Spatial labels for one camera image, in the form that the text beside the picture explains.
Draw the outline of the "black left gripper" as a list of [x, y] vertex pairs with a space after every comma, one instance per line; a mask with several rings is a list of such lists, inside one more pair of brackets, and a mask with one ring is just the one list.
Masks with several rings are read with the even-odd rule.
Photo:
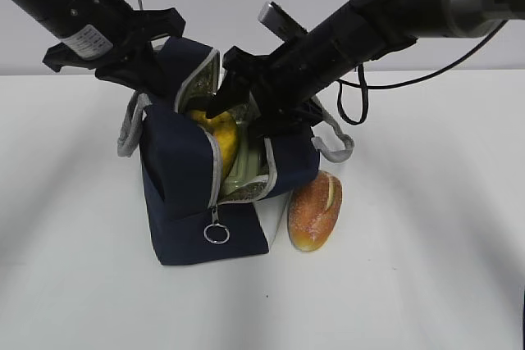
[[185, 20], [174, 8], [133, 11], [124, 38], [100, 57], [87, 60], [64, 43], [51, 47], [43, 63], [55, 72], [65, 66], [95, 71], [95, 77], [121, 84], [158, 98], [174, 98], [180, 87], [178, 73], [181, 60], [172, 48], [153, 50], [152, 41], [180, 38]]

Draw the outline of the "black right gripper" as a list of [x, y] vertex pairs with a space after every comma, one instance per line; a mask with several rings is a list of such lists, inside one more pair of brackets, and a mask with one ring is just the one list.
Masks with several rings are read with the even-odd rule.
[[258, 114], [248, 127], [251, 139], [291, 134], [323, 120], [320, 106], [312, 99], [299, 104], [287, 102], [285, 89], [272, 80], [266, 56], [255, 56], [233, 47], [223, 56], [222, 64], [226, 73], [208, 104], [208, 119], [233, 107], [253, 103]]

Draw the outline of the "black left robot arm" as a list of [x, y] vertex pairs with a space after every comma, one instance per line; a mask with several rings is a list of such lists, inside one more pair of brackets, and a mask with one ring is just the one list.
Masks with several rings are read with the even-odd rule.
[[176, 9], [135, 10], [126, 0], [12, 1], [58, 39], [43, 58], [51, 70], [94, 70], [100, 80], [166, 95], [152, 42], [182, 36], [185, 20]]

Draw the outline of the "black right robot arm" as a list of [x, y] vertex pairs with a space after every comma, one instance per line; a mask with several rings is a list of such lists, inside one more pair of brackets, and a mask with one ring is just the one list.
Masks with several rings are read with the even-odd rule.
[[420, 38], [480, 38], [506, 20], [523, 17], [524, 0], [349, 0], [306, 30], [268, 2], [258, 19], [281, 39], [280, 47], [260, 56], [231, 48], [206, 115], [251, 103], [256, 113], [250, 126], [257, 136], [315, 126], [322, 120], [315, 95], [353, 68]]

